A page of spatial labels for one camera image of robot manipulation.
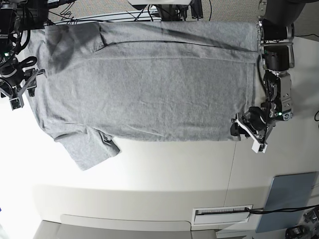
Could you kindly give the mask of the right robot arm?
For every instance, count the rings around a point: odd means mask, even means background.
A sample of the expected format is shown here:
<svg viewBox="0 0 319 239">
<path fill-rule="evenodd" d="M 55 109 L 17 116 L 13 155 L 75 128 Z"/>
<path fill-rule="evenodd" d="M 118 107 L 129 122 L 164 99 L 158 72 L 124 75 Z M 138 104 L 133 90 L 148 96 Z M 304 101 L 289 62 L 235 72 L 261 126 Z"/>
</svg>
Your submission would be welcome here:
<svg viewBox="0 0 319 239">
<path fill-rule="evenodd" d="M 29 90 L 29 78 L 37 58 L 27 57 L 19 62 L 17 55 L 28 45 L 31 31 L 44 28 L 48 8 L 44 0 L 2 0 L 0 2 L 0 94 L 11 100 Z"/>
</svg>

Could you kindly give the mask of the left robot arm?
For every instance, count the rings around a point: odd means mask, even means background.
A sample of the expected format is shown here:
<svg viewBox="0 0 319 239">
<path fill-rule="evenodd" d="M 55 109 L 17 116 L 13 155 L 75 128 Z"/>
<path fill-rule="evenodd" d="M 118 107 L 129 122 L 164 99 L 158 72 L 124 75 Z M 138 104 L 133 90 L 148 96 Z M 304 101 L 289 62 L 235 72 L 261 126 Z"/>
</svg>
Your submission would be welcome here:
<svg viewBox="0 0 319 239">
<path fill-rule="evenodd" d="M 288 121 L 293 116 L 291 100 L 291 76 L 294 68 L 293 39 L 294 22 L 302 13 L 307 0 L 261 0 L 258 19 L 257 68 L 265 74 L 259 75 L 266 99 L 260 107 L 250 107 L 245 113 L 237 113 L 231 120 L 233 137 L 253 139 L 252 150 L 265 152 L 267 138 L 278 121 Z"/>
</svg>

